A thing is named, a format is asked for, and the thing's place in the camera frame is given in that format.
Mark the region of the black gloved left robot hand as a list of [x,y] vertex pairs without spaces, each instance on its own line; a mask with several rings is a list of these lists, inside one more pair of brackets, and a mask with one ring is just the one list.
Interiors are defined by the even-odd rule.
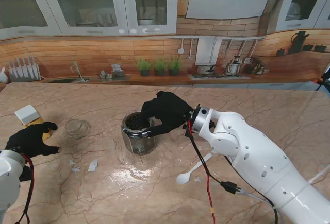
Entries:
[[57,125],[52,122],[30,125],[11,136],[6,144],[5,150],[12,150],[24,154],[29,158],[39,155],[49,156],[57,154],[61,150],[60,147],[49,146],[43,141],[43,134],[48,134],[50,131],[55,131],[57,129]]

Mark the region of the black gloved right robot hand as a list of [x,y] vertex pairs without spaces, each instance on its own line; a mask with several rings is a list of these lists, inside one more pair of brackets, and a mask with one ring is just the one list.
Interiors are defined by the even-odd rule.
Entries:
[[169,133],[190,119],[194,109],[172,92],[159,91],[156,98],[143,104],[140,114],[142,121],[154,117],[161,121],[158,126],[146,129],[142,137],[154,137]]

